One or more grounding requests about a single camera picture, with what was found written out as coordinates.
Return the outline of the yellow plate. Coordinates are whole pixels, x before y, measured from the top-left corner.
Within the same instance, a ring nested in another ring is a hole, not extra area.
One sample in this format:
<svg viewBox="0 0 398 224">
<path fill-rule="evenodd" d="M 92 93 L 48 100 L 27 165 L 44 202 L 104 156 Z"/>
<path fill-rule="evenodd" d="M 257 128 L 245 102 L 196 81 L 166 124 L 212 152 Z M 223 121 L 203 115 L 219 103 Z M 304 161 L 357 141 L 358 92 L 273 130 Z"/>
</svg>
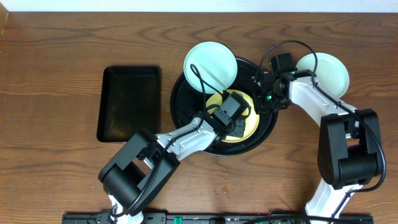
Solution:
<svg viewBox="0 0 398 224">
<path fill-rule="evenodd" d="M 227 92 L 228 93 L 236 92 L 237 94 L 241 95 L 249 103 L 251 109 L 250 109 L 250 115 L 244 120 L 245 125 L 244 125 L 243 136 L 242 137 L 226 136 L 222 141 L 227 143 L 237 143 L 245 141 L 255 133 L 259 125 L 260 117 L 258 114 L 256 114 L 254 110 L 253 99 L 248 94 L 239 90 L 227 90 Z M 206 101 L 206 107 L 209 107 L 210 105 L 221 106 L 221 104 L 222 104 L 222 97 L 218 93 L 213 94 Z"/>
</svg>

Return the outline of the yellow sponge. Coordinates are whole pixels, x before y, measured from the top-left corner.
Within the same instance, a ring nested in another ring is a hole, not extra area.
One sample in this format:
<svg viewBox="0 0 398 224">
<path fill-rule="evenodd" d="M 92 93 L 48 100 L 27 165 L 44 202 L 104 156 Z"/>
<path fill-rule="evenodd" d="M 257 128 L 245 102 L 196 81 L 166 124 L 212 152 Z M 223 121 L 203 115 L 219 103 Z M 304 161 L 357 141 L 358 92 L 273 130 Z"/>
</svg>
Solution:
<svg viewBox="0 0 398 224">
<path fill-rule="evenodd" d="M 243 111 L 243 113 L 242 113 L 241 115 L 242 115 L 242 116 L 249 116 L 249 115 L 250 115 L 250 112 L 251 112 L 251 107 L 248 106 L 248 107 Z"/>
</svg>

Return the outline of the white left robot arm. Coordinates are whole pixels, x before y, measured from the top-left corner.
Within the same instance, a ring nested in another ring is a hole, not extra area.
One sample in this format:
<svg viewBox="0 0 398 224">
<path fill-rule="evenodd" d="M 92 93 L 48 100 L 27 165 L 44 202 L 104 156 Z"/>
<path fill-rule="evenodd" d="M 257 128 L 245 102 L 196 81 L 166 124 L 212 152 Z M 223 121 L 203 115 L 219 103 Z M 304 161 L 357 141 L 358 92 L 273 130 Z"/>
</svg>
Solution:
<svg viewBox="0 0 398 224">
<path fill-rule="evenodd" d="M 140 223 L 142 214 L 171 178 L 182 159 L 204 151 L 233 131 L 248 114 L 230 116 L 215 109 L 204 111 L 192 121 L 169 133 L 137 132 L 101 169 L 98 175 L 111 200 L 110 215 L 115 221 Z"/>
</svg>

